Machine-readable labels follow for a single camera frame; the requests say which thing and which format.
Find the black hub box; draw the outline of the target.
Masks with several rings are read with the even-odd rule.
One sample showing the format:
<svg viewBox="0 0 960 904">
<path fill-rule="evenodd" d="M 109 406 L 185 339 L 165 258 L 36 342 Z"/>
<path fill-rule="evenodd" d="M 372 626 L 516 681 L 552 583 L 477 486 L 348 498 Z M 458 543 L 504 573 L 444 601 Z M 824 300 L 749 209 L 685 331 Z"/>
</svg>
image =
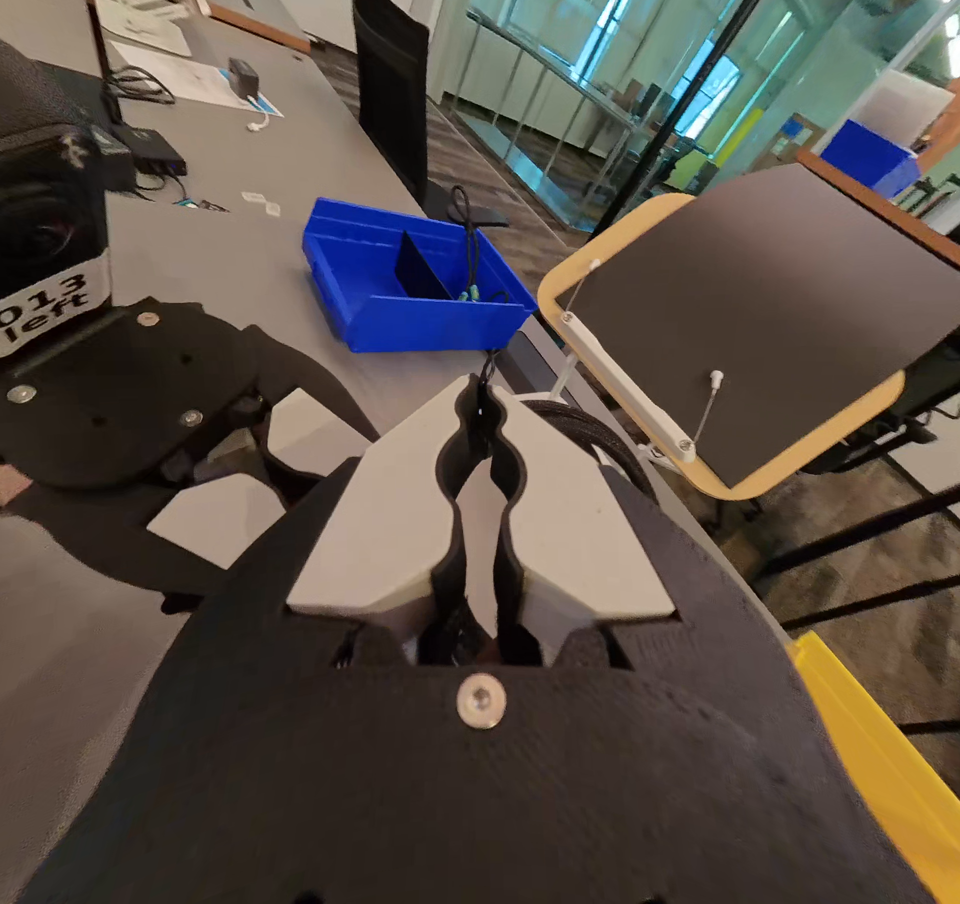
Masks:
<svg viewBox="0 0 960 904">
<path fill-rule="evenodd" d="M 158 178 L 187 176 L 186 160 L 158 131 L 128 125 L 114 125 L 111 130 L 130 151 L 138 172 Z"/>
</svg>

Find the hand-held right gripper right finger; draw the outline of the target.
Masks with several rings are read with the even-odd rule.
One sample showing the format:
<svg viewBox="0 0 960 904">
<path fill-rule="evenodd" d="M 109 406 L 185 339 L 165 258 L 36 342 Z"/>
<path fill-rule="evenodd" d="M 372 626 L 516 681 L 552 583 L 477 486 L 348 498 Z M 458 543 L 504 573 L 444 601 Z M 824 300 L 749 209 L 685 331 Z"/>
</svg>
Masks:
<svg viewBox="0 0 960 904">
<path fill-rule="evenodd" d="M 490 478 L 506 502 L 493 565 L 503 660 L 550 665 L 574 632 L 672 617 L 607 469 L 501 387 L 487 396 Z"/>
</svg>

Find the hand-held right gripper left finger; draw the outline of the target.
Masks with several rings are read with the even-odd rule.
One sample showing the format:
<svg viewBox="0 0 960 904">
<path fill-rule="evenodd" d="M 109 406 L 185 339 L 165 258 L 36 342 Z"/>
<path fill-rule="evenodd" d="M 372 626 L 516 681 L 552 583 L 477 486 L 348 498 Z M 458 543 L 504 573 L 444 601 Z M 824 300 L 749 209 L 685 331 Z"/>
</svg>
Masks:
<svg viewBox="0 0 960 904">
<path fill-rule="evenodd" d="M 287 597 L 301 616 L 389 630 L 426 663 L 466 663 L 486 643 L 466 598 L 457 497 L 488 449 L 482 383 L 463 375 L 372 444 Z"/>
</svg>

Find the black office chair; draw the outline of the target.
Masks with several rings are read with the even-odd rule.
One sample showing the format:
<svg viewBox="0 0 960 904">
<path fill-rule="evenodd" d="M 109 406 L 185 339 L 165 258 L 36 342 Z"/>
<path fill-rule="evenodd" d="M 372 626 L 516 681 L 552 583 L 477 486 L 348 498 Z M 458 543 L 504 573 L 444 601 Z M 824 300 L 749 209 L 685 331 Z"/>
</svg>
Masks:
<svg viewBox="0 0 960 904">
<path fill-rule="evenodd" d="M 463 224 L 453 189 L 429 178 L 429 29 L 392 0 L 352 0 L 359 124 L 427 217 Z"/>
</svg>

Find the blue plastic bin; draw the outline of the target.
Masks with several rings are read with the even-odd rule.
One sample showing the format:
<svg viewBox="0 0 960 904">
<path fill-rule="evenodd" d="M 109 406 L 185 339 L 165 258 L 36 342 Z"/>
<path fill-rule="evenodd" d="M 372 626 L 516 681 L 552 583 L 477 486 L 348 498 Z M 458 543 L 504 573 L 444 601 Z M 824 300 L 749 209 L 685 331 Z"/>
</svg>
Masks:
<svg viewBox="0 0 960 904">
<path fill-rule="evenodd" d="M 820 156 L 890 201 L 921 177 L 916 154 L 853 119 L 837 130 Z"/>
<path fill-rule="evenodd" d="M 302 249 L 354 353 L 497 350 L 537 308 L 486 236 L 458 224 L 318 198 Z"/>
</svg>

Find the black panel on white stand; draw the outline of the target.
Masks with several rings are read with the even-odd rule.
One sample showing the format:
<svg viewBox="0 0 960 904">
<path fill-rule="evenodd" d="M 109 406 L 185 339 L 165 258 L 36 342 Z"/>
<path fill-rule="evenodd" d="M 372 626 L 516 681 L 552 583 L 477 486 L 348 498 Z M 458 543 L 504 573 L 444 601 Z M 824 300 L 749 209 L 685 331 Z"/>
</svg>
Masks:
<svg viewBox="0 0 960 904">
<path fill-rule="evenodd" d="M 909 413 L 958 331 L 958 244 L 805 155 L 643 202 L 536 300 L 666 462 L 740 501 Z"/>
</svg>

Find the glass railing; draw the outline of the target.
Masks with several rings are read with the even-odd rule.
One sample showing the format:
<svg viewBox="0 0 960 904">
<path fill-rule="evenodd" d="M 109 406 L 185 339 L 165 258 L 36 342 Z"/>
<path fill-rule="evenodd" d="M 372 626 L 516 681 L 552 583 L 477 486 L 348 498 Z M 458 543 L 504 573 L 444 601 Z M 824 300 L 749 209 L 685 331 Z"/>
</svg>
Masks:
<svg viewBox="0 0 960 904">
<path fill-rule="evenodd" d="M 484 11 L 465 17 L 453 112 L 555 219 L 591 229 L 638 163 L 659 87 L 596 85 Z"/>
</svg>

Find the black tripod legs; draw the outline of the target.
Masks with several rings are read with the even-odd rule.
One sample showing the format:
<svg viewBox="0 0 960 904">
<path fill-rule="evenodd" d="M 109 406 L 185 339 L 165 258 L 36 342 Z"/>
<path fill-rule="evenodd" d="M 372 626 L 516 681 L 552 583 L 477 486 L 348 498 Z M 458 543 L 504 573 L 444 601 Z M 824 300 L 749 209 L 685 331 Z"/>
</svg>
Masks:
<svg viewBox="0 0 960 904">
<path fill-rule="evenodd" d="M 874 540 L 922 518 L 946 512 L 958 503 L 959 485 L 956 484 L 946 490 L 938 491 L 921 500 L 879 514 L 841 532 L 819 538 L 779 555 L 762 564 L 750 578 L 748 586 L 758 598 L 763 598 L 770 589 L 766 581 L 774 576 Z M 930 598 L 948 590 L 953 590 L 958 586 L 959 576 L 957 575 L 941 580 L 920 582 L 872 598 L 801 615 L 782 622 L 780 625 L 786 631 L 811 629 L 818 624 L 852 617 L 869 610 L 878 610 L 900 603 Z"/>
</svg>

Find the white paper sheet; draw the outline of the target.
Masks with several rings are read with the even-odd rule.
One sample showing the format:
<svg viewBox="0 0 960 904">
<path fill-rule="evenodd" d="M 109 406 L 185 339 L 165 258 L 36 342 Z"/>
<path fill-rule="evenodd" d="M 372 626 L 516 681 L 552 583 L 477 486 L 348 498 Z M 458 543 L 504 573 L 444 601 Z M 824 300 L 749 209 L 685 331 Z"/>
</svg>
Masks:
<svg viewBox="0 0 960 904">
<path fill-rule="evenodd" d="M 176 98 L 283 117 L 262 94 L 254 102 L 240 98 L 232 89 L 228 71 L 224 69 L 111 39 L 106 46 L 126 65 L 159 79 Z"/>
</svg>

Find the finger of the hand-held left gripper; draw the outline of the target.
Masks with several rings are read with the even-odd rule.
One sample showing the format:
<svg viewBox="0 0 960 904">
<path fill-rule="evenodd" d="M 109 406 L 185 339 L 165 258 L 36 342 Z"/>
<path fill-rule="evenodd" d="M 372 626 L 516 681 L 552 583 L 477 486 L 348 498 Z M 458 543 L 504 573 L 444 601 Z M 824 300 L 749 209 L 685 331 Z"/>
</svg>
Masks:
<svg viewBox="0 0 960 904">
<path fill-rule="evenodd" d="M 147 531 L 227 570 L 285 514 L 272 488 L 236 473 L 180 490 Z"/>
<path fill-rule="evenodd" d="M 302 388 L 271 408 L 267 453 L 296 472 L 326 478 L 347 459 L 363 457 L 371 444 Z"/>
</svg>

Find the yellow plastic bin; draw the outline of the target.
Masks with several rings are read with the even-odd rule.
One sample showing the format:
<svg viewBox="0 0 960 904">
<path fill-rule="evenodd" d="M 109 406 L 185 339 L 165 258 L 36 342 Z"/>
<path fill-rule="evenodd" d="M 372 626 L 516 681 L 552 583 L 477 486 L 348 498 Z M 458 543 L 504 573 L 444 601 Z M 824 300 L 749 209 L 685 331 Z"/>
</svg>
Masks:
<svg viewBox="0 0 960 904">
<path fill-rule="evenodd" d="M 846 772 L 940 903 L 959 901 L 959 801 L 816 634 L 789 648 Z"/>
</svg>

